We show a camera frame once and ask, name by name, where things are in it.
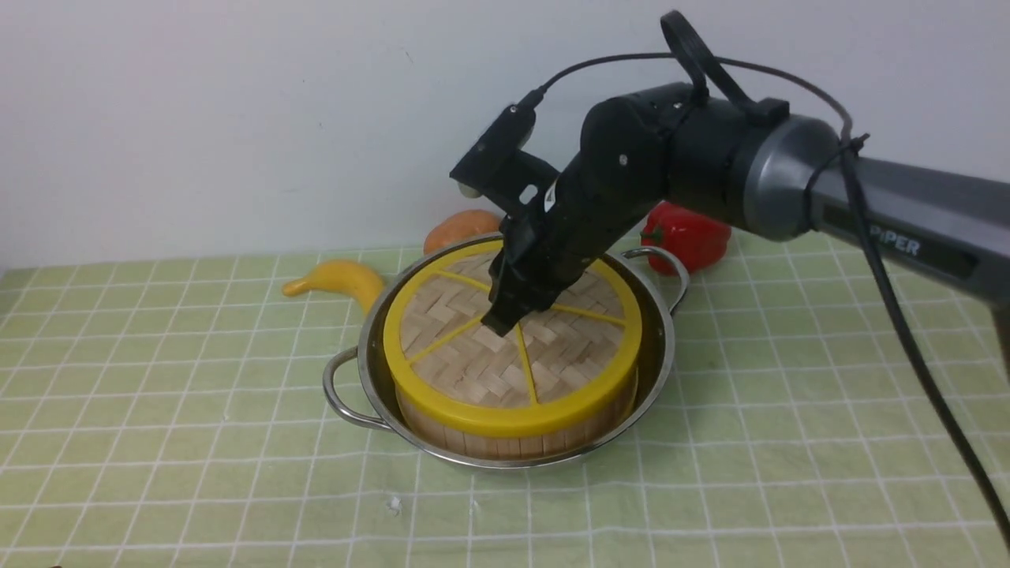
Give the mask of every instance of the green tablecloth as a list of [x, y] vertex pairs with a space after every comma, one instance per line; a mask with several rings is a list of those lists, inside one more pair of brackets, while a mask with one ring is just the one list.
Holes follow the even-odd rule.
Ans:
[[[853, 249], [734, 236], [675, 318], [659, 403], [586, 463], [529, 475], [472, 475], [326, 407], [322, 366], [356, 343], [362, 313], [280, 287], [348, 253], [389, 276], [420, 254], [8, 273], [0, 563], [1008, 565]], [[1010, 390], [987, 311], [894, 278], [1010, 497]], [[368, 410], [354, 371], [339, 380]]]

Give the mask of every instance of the robotic arm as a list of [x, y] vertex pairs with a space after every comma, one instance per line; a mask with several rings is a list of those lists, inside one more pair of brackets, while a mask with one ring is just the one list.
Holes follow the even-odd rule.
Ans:
[[[562, 172], [521, 150], [541, 87], [451, 171], [465, 194], [506, 213], [483, 318], [498, 335], [548, 308], [661, 200], [771, 241], [817, 230], [858, 245], [834, 129], [785, 101], [751, 101], [680, 13], [662, 23], [692, 83], [594, 106]], [[709, 96], [706, 75], [727, 99]], [[1010, 357], [1010, 184], [866, 158], [855, 172], [881, 255], [992, 306]], [[535, 196], [523, 201], [529, 186]]]

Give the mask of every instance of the orange sweet potato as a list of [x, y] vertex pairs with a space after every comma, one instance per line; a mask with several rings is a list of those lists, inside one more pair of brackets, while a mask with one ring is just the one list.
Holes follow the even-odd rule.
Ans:
[[501, 217], [483, 209], [460, 211], [438, 223], [424, 240], [424, 254], [448, 247], [471, 236], [497, 232]]

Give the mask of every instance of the black cable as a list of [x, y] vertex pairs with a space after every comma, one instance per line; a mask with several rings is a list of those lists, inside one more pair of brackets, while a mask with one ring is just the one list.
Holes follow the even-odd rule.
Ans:
[[[542, 100], [544, 93], [554, 83], [565, 76], [587, 67], [618, 61], [655, 59], [677, 58], [672, 53], [655, 53], [626, 54], [585, 61], [561, 71], [551, 77], [546, 83], [531, 91], [524, 100], [528, 99], [529, 102], [535, 101], [533, 102], [533, 106], [535, 106], [539, 100]], [[919, 350], [919, 346], [915, 341], [915, 336], [912, 335], [908, 321], [905, 319], [905, 315], [898, 303], [897, 295], [891, 285], [891, 279], [888, 277], [887, 269], [884, 267], [884, 261], [881, 259], [880, 251], [877, 250], [876, 244], [870, 236], [870, 223], [866, 216], [867, 198], [863, 191], [863, 184], [860, 182], [860, 178], [855, 172], [855, 159], [857, 158], [856, 146], [858, 145], [853, 145], [851, 137], [851, 115], [848, 114], [845, 107], [835, 100], [834, 97], [827, 94], [813, 83], [810, 83], [809, 81], [791, 73], [772, 67], [726, 58], [715, 58], [715, 60], [722, 65], [756, 71], [759, 73], [764, 73], [766, 75], [771, 75], [780, 79], [785, 79], [790, 83], [794, 83], [827, 103], [827, 105], [830, 106], [831, 109], [834, 110], [841, 118], [841, 131], [838, 140], [839, 152], [837, 155], [839, 166], [841, 168], [841, 176], [845, 183], [845, 193], [848, 197], [849, 208], [851, 209], [852, 216], [855, 219], [855, 233], [858, 236], [863, 252], [867, 257], [867, 263], [870, 265], [870, 270], [874, 275], [874, 280], [877, 282], [881, 298], [884, 301], [884, 307], [887, 309], [888, 316], [891, 318], [891, 323], [894, 325], [895, 334], [898, 336], [898, 341], [901, 343], [901, 347], [904, 349], [905, 355], [908, 357], [909, 363], [911, 363], [912, 369], [915, 371], [915, 376], [918, 378], [919, 384], [922, 386], [922, 390], [926, 393], [926, 397], [929, 398], [929, 402], [932, 404], [933, 410], [935, 410], [940, 422], [942, 422], [947, 435], [953, 442], [954, 447], [957, 449], [957, 453], [961, 454], [961, 458], [965, 461], [965, 465], [968, 466], [969, 472], [971, 472], [972, 477], [975, 478], [975, 482], [978, 484], [979, 489], [982, 492], [982, 496], [986, 500], [986, 504], [993, 513], [996, 526], [999, 529], [1000, 535], [1003, 537], [1003, 543], [1006, 546], [1007, 551], [1010, 552], [1010, 516], [1008, 516], [1006, 508], [1000, 501], [999, 493], [996, 491], [996, 487], [993, 485], [992, 480], [986, 473], [985, 466], [982, 464], [982, 461], [979, 460], [978, 455], [972, 448], [972, 443], [968, 440], [968, 437], [965, 436], [964, 431], [962, 431], [961, 427], [957, 424], [957, 420], [954, 417], [953, 412], [950, 411], [946, 401], [943, 399], [943, 394], [940, 392], [939, 387], [936, 386], [936, 381], [933, 379], [932, 374], [929, 371], [929, 367], [926, 365], [926, 362], [922, 357], [922, 352]]]

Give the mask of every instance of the white wall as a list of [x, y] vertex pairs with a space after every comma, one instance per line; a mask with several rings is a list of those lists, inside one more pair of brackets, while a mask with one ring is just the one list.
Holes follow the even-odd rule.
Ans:
[[[447, 174], [504, 104], [665, 50], [675, 7], [835, 94], [866, 155], [1010, 180], [1007, 0], [3, 0], [0, 266], [419, 244], [475, 205]], [[561, 168], [592, 104], [671, 79], [574, 76], [527, 150]]]

